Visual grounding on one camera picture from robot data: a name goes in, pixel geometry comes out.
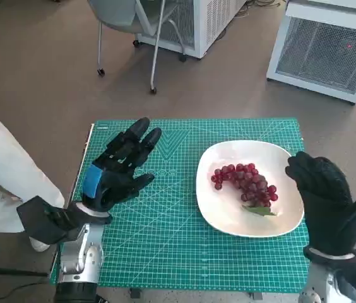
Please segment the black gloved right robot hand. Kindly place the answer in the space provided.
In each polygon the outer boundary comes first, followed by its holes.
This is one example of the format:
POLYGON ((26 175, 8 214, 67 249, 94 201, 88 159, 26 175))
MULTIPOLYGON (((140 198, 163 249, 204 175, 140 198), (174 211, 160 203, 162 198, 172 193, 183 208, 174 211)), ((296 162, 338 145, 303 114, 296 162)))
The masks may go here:
POLYGON ((304 203, 309 245, 331 256, 350 254, 356 244, 356 201, 344 173, 327 158, 303 151, 288 159, 285 173, 304 203))

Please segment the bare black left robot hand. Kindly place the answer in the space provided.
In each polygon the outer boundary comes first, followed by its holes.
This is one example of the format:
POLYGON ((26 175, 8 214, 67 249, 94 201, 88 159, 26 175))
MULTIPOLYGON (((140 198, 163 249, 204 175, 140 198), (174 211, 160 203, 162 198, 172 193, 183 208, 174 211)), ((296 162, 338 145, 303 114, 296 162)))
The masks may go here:
POLYGON ((160 128, 148 131, 150 120, 143 117, 107 144, 89 166, 82 187, 82 203, 97 212, 135 198, 155 178, 151 173, 135 176, 162 135, 160 128))

